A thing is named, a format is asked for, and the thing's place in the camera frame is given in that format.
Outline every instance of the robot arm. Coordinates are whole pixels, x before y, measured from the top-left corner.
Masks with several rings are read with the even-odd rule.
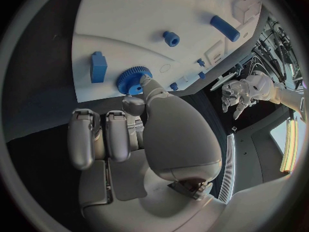
[[[235,120],[254,100],[282,103],[299,112],[305,120],[303,95],[274,84],[271,78],[261,71],[254,71],[253,75],[246,79],[231,80],[222,86],[223,112],[227,112],[229,106],[238,104],[233,115]]]

